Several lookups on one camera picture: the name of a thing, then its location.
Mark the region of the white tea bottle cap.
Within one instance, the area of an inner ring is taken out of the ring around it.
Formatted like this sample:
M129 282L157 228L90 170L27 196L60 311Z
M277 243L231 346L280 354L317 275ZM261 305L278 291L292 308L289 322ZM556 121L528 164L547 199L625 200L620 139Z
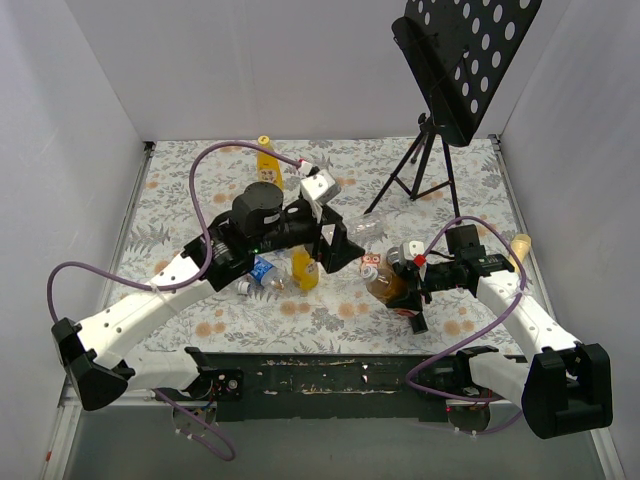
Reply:
M361 269L361 277L367 282L373 282L377 279L378 277L378 269L376 267L373 266L365 266Z

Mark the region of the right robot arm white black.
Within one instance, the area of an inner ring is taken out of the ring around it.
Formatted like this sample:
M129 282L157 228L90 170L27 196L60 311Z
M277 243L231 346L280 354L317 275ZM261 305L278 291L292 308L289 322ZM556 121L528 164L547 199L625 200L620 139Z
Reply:
M427 247L411 240L387 253L392 271L408 285L391 302L410 314L422 332L422 306L435 292L464 289L496 316L524 357L509 358L495 347L460 344L414 367L412 388L480 404L510 401L541 439L605 428L613 420L610 357L564 330L526 292L517 259L488 254L473 225L445 232L449 260L430 264Z

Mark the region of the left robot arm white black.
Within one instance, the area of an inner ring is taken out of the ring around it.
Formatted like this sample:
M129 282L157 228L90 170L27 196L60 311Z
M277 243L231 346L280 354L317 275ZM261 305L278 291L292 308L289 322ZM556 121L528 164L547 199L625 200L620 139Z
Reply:
M339 191L318 173L303 179L298 199L285 205L277 186L255 182L143 290L77 323L57 321L52 336L83 408L95 411L128 391L156 388L205 398L214 369L197 348L147 356L131 350L182 310L250 273L259 254L304 246L328 274L361 257L363 248L328 204Z

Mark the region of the brown tea bottle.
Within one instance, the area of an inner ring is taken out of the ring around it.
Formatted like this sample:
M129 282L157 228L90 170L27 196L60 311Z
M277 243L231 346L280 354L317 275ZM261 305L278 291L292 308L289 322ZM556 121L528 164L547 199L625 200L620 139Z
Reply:
M387 267L377 267L378 277L375 281L367 283L362 277L367 291L384 305L394 294L405 290L409 284L398 276L393 269ZM417 314L399 314L405 317L413 317Z

